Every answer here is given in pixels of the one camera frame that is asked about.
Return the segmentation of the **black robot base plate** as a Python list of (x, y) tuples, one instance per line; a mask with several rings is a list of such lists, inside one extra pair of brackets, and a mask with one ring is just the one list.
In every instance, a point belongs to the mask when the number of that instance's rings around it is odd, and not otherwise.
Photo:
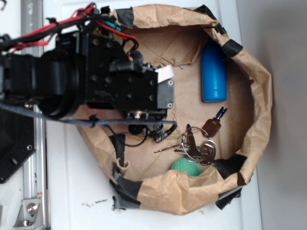
[(35, 152), (35, 120), (0, 111), (0, 183), (4, 184)]

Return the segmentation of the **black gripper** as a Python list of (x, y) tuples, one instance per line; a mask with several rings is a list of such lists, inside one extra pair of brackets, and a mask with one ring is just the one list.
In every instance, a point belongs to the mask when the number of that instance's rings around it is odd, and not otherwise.
[(174, 102), (172, 75), (144, 63), (136, 50), (105, 36), (70, 32), (56, 40), (56, 50), (75, 60), (81, 77), (81, 100), (90, 108), (114, 109), (130, 119), (163, 120)]

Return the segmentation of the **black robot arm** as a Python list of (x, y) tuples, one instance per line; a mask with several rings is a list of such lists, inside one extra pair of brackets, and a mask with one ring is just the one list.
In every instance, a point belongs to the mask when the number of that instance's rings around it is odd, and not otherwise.
[(174, 83), (165, 68), (144, 64), (138, 51), (129, 57), (112, 38), (71, 32), (59, 35), (55, 49), (41, 57), (2, 56), (0, 100), (35, 104), (55, 119), (83, 104), (163, 119), (173, 107)]

